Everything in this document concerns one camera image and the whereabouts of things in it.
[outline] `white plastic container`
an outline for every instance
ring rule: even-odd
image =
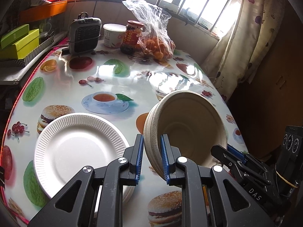
[[[118,24],[105,24],[104,45],[110,48],[119,48],[122,44],[126,26]]]

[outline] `curtain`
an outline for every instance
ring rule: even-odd
[[[238,18],[201,67],[228,101],[237,85],[251,82],[278,33],[285,0],[242,0]]]

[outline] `green box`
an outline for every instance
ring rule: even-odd
[[[29,32],[29,24],[22,25],[1,37],[1,49],[17,42]]]
[[[1,60],[18,60],[25,58],[39,46],[39,29],[29,31],[28,35],[13,45],[0,50]]]

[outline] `orange shelf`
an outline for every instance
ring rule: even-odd
[[[20,24],[25,24],[64,13],[66,6],[67,0],[64,0],[24,10],[20,12],[19,22]]]

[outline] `paper bowl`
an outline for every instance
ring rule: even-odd
[[[188,90],[166,95],[150,111],[144,124],[146,155],[155,171],[164,178],[160,136],[168,134],[171,146],[178,147],[198,165],[211,168],[220,162],[210,149],[219,144],[227,148],[227,135],[222,119],[203,96]]]

